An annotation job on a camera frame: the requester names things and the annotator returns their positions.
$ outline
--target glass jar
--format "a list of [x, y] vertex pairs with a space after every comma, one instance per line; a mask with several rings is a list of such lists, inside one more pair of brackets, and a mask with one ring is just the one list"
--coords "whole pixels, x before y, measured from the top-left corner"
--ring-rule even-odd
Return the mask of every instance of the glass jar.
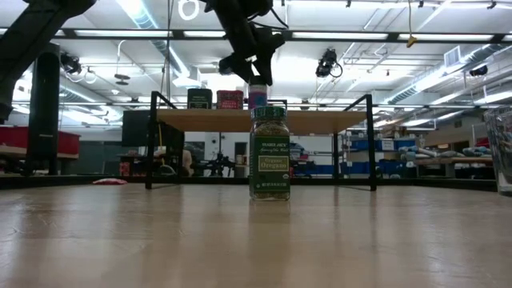
[[252, 109], [250, 131], [250, 196], [254, 200], [290, 199], [290, 131], [286, 110]]

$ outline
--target wooden shelf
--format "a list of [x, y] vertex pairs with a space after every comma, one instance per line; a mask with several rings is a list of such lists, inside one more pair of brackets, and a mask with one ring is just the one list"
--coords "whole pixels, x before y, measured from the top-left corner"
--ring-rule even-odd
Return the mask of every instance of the wooden shelf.
[[[249, 132], [248, 110], [158, 110], [157, 119], [183, 132]], [[288, 111], [288, 127], [294, 135], [332, 134], [366, 119], [357, 111]]]
[[[12, 147], [0, 145], [0, 154], [9, 155], [16, 158], [24, 158], [26, 156], [26, 148]], [[78, 154], [57, 154], [59, 159], [78, 159]]]

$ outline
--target red box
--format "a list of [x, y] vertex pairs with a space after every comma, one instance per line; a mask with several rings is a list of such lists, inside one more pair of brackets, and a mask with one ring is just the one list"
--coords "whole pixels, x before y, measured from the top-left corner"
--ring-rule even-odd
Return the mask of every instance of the red box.
[[[25, 148], [28, 145], [29, 127], [0, 127], [0, 145]], [[80, 151], [80, 135], [58, 132], [58, 152], [62, 154], [78, 154]]]
[[243, 109], [243, 92], [240, 90], [217, 91], [217, 109]]

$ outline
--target spice jar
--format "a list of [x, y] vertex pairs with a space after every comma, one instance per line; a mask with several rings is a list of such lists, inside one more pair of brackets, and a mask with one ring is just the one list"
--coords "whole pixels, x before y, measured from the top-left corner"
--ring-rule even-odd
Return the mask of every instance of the spice jar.
[[290, 131], [286, 110], [264, 106], [250, 112], [250, 196], [290, 199]]
[[262, 76], [253, 76], [249, 80], [249, 109], [267, 104], [266, 83]]

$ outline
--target table surface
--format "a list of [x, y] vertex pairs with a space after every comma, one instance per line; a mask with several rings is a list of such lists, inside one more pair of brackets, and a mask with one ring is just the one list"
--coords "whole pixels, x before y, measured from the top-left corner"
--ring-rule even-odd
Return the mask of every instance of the table surface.
[[452, 164], [452, 163], [492, 163], [491, 157], [451, 157], [451, 158], [425, 158], [416, 159], [414, 164], [432, 165], [432, 164]]
[[[0, 145], [0, 154], [9, 155], [17, 158], [24, 158], [26, 156], [26, 148], [21, 147], [12, 147]], [[59, 159], [78, 159], [78, 154], [57, 154], [57, 158]]]
[[[249, 132], [249, 110], [163, 109], [158, 119], [185, 132]], [[287, 125], [296, 135], [332, 134], [366, 119], [357, 111], [288, 111]]]
[[68, 186], [0, 193], [0, 286], [501, 288], [512, 199], [384, 186]]

